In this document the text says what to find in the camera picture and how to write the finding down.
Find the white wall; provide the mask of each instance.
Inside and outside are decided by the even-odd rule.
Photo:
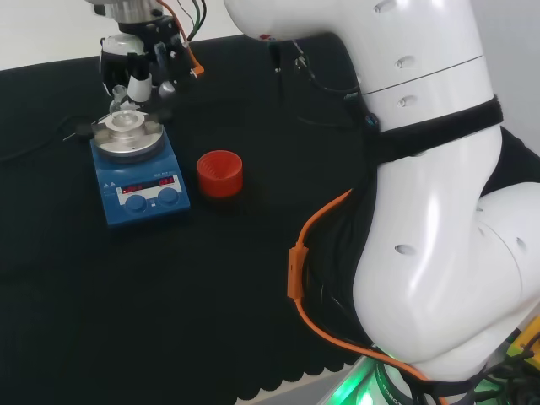
[[[181,1],[192,12],[192,2]],[[189,20],[176,2],[168,3],[187,27]],[[223,0],[207,3],[207,23],[199,40],[239,34]],[[540,113],[540,1],[472,0],[472,4],[495,91],[505,108],[505,125],[540,154],[536,119]],[[2,0],[0,70],[98,55],[100,38],[115,34],[117,28],[114,21],[94,16],[90,7],[84,0]]]
[[[540,154],[540,1],[472,0],[505,125]]]
[[[181,0],[194,15],[190,0]],[[186,32],[191,21],[175,0],[167,0]],[[223,0],[207,0],[208,16],[197,38],[240,32]],[[115,21],[97,17],[84,0],[0,0],[0,70],[100,54],[100,38],[118,33]]]

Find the red plastic cap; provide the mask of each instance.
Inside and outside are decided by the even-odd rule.
[[[244,185],[242,159],[228,150],[214,150],[197,162],[201,192],[212,198],[232,197]]]

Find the blue knob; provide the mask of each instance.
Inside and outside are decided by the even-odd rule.
[[[178,201],[178,192],[174,188],[164,188],[159,192],[158,200],[165,206],[175,205]]]
[[[126,209],[132,213],[141,213],[146,209],[146,198],[143,196],[131,196],[126,200]]]

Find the digital display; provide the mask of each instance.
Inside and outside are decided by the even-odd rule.
[[[158,186],[167,186],[168,184],[174,184],[175,178],[164,177],[162,179],[145,181],[144,183],[131,184],[130,186],[125,186],[121,188],[122,194],[129,194],[130,192],[140,192],[141,190],[146,190],[147,188],[153,188]]]

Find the black tablecloth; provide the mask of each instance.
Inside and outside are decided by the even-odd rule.
[[[305,50],[320,80],[350,86],[335,38]],[[361,136],[299,122],[348,118],[291,69],[282,106],[265,44],[235,37],[194,51],[206,76],[167,128],[187,216],[107,229],[87,144],[57,139],[0,166],[0,377],[14,389],[3,403],[232,404],[354,362],[302,324],[286,267],[302,224],[364,169]],[[109,103],[97,58],[5,71],[0,89],[0,155]],[[195,164],[212,149],[244,161],[246,189],[228,209],[197,192]],[[521,181],[540,181],[540,161],[505,134],[486,191]]]

